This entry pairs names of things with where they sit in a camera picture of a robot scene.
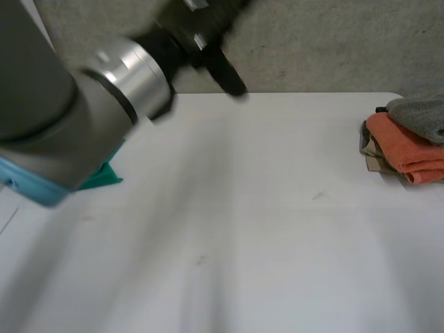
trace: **white tabletop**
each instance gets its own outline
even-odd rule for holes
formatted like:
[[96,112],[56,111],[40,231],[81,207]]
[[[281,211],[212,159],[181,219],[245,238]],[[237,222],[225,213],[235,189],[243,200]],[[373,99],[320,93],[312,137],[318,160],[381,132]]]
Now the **white tabletop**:
[[3,190],[0,332],[442,332],[444,186],[359,154],[394,98],[181,95],[121,184],[56,211]]

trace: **cloth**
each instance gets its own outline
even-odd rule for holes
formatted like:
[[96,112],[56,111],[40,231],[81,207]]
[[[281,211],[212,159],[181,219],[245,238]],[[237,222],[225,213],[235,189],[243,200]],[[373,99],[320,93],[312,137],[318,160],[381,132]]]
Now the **cloth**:
[[386,175],[399,175],[399,173],[382,157],[366,156],[367,169],[370,172],[378,172]]
[[419,99],[396,99],[387,105],[387,110],[398,124],[444,146],[444,93]]
[[444,178],[444,148],[397,124],[387,113],[372,115],[366,125],[387,162],[409,182],[427,184]]
[[359,151],[361,154],[367,156],[384,158],[381,147],[379,147],[379,144],[367,129],[366,121],[361,125],[361,141],[359,144]]

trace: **teal plastic part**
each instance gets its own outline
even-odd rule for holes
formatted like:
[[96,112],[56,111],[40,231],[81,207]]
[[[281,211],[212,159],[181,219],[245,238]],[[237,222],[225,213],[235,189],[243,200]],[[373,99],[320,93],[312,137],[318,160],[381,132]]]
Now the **teal plastic part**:
[[85,189],[96,189],[97,187],[104,187],[113,184],[119,184],[122,182],[122,178],[116,176],[112,167],[108,164],[110,160],[117,154],[119,149],[122,147],[125,140],[122,141],[120,146],[116,148],[115,151],[106,159],[106,161],[102,164],[100,170],[98,170],[94,175],[88,178],[86,182],[83,183],[82,186],[78,189],[78,191],[82,191]]

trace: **orange towel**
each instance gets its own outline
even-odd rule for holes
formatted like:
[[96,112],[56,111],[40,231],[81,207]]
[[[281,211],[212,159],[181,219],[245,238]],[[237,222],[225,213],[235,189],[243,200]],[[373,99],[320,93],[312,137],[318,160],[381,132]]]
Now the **orange towel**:
[[444,178],[444,148],[407,130],[377,113],[367,120],[367,128],[380,145],[388,163],[405,174],[412,184],[427,184]]

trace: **silver metal ring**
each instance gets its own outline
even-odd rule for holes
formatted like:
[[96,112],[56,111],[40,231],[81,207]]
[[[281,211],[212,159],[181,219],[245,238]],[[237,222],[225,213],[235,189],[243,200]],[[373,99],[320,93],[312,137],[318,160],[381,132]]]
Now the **silver metal ring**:
[[170,98],[169,84],[159,65],[132,40],[121,38],[102,48],[85,68],[113,84],[138,117],[150,118]]

